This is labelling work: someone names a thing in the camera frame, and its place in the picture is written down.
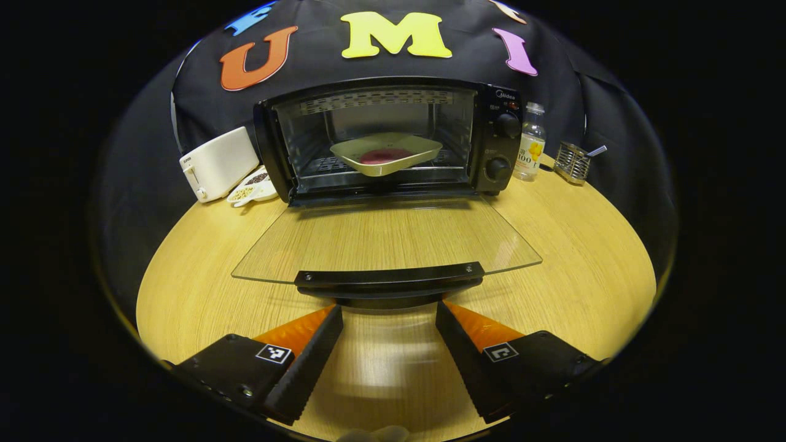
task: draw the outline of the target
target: baking tray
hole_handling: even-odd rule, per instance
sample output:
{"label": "baking tray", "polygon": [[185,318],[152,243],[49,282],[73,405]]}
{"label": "baking tray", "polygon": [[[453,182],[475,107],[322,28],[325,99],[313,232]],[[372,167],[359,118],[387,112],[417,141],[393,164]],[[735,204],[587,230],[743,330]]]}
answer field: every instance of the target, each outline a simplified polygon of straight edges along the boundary
{"label": "baking tray", "polygon": [[[442,148],[441,142],[401,132],[382,132],[334,144],[330,151],[347,166],[366,176],[385,176],[415,164],[433,160]],[[412,155],[380,164],[363,164],[360,157],[376,149],[404,149]]]}

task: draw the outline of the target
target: control panel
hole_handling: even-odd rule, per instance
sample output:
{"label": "control panel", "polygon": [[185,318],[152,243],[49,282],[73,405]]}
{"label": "control panel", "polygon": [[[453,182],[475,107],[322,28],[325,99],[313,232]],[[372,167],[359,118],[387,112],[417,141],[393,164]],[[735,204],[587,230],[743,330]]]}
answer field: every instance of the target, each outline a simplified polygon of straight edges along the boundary
{"label": "control panel", "polygon": [[508,186],[521,143],[523,105],[519,92],[513,89],[487,85],[478,95],[482,151],[472,183],[478,192],[497,193]]}

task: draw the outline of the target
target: bottle cap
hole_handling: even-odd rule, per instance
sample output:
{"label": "bottle cap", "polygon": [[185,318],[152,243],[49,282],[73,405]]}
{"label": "bottle cap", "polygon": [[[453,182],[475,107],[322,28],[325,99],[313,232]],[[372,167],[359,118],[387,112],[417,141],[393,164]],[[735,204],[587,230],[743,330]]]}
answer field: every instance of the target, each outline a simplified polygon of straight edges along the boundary
{"label": "bottle cap", "polygon": [[538,103],[535,103],[533,101],[529,101],[527,103],[527,110],[531,111],[531,112],[536,112],[536,113],[543,113],[544,112],[543,111],[543,105],[539,105]]}

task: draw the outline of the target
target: plastic bottle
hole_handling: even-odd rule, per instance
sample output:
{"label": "plastic bottle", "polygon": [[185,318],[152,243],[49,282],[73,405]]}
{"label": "plastic bottle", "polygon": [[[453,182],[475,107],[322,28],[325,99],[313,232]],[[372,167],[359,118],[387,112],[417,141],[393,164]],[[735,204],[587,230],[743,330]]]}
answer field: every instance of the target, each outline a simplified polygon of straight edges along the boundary
{"label": "plastic bottle", "polygon": [[545,145],[543,106],[532,101],[527,103],[527,115],[521,129],[521,145],[513,176],[523,181],[533,181],[540,168],[540,156]]}

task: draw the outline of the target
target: brand logo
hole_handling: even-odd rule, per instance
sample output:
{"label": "brand logo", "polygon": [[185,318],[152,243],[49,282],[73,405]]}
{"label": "brand logo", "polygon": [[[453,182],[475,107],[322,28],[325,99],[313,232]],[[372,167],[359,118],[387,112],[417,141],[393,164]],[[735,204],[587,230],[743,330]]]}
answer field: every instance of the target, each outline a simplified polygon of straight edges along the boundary
{"label": "brand logo", "polygon": [[513,97],[511,94],[506,94],[505,92],[502,92],[499,89],[497,89],[497,96],[499,98],[508,98],[510,100],[515,100],[516,99],[516,97]]}

